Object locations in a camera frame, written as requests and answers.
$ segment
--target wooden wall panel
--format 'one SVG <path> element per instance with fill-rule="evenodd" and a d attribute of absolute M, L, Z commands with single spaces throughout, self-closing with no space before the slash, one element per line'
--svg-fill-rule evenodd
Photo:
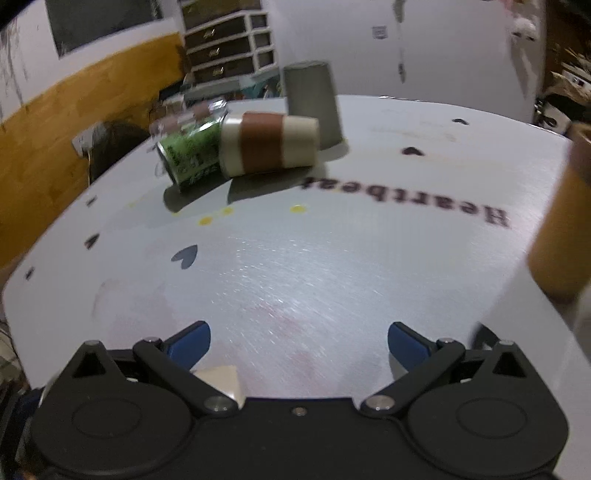
<path fill-rule="evenodd" d="M 0 127 L 0 267 L 87 187 L 73 137 L 101 120 L 148 126 L 158 91 L 182 78 L 180 45 L 174 34 L 118 52 L 54 85 Z"/>

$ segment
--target blue gripper pad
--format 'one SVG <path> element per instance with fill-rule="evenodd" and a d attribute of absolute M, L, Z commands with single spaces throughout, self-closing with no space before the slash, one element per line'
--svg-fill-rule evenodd
<path fill-rule="evenodd" d="M 434 343 L 421 337 L 401 322 L 394 322 L 388 329 L 388 348 L 392 356 L 410 371 L 431 356 Z"/>
<path fill-rule="evenodd" d="M 196 322 L 164 342 L 165 353 L 181 368 L 190 370 L 209 350 L 212 332 L 206 322 Z"/>

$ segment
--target brown and white cup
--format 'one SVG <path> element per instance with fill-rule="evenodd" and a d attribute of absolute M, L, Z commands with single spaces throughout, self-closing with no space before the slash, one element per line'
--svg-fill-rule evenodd
<path fill-rule="evenodd" d="M 220 166 L 229 177 L 315 165 L 315 118 L 280 113 L 230 113 L 222 124 Z"/>

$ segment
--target drawer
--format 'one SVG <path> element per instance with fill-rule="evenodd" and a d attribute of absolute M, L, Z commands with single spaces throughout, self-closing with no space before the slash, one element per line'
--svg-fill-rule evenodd
<path fill-rule="evenodd" d="M 252 28 L 265 28 L 267 26 L 267 16 L 262 15 L 251 15 Z"/>
<path fill-rule="evenodd" d="M 185 48 L 195 48 L 204 43 L 220 40 L 230 35 L 244 33 L 246 25 L 244 24 L 244 17 L 232 18 L 220 24 L 209 28 L 198 30 L 185 37 Z"/>
<path fill-rule="evenodd" d="M 183 18 L 188 30 L 240 10 L 260 9 L 261 0 L 197 0 L 183 7 Z"/>
<path fill-rule="evenodd" d="M 193 74 L 195 75 L 195 82 L 204 83 L 234 77 L 236 75 L 246 75 L 254 71 L 252 58 L 249 57 L 247 59 L 232 60 L 222 65 L 216 65 L 215 67 L 209 67 L 203 70 L 196 70 Z"/>
<path fill-rule="evenodd" d="M 259 53 L 259 67 L 263 68 L 267 65 L 275 63 L 275 54 L 273 51 L 266 51 L 265 53 Z"/>
<path fill-rule="evenodd" d="M 271 34 L 270 33 L 259 33 L 255 35 L 255 46 L 256 48 L 268 47 L 271 45 Z"/>
<path fill-rule="evenodd" d="M 224 43 L 220 43 L 215 47 L 205 48 L 203 50 L 194 51 L 189 54 L 189 61 L 193 67 L 207 63 L 208 61 L 215 61 L 231 57 L 232 55 L 240 55 L 251 50 L 251 44 L 248 37 L 237 38 Z"/>

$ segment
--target table surface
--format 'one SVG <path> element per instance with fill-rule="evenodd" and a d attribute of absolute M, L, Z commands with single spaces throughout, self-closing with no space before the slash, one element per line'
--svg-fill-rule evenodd
<path fill-rule="evenodd" d="M 31 385 L 86 339 L 127 348 L 203 319 L 212 347 L 200 365 L 237 365 L 246 395 L 359 402 L 402 374 L 391 322 L 463 342 L 483 322 L 519 343 L 569 418 L 558 473 L 587 478 L 591 368 L 524 266 L 567 140 L 457 106 L 339 103 L 348 153 L 322 152 L 313 171 L 207 184 L 188 202 L 149 140 L 85 191 L 4 291 Z M 487 218 L 497 209 L 508 227 Z M 194 263 L 171 260 L 194 245 Z"/>

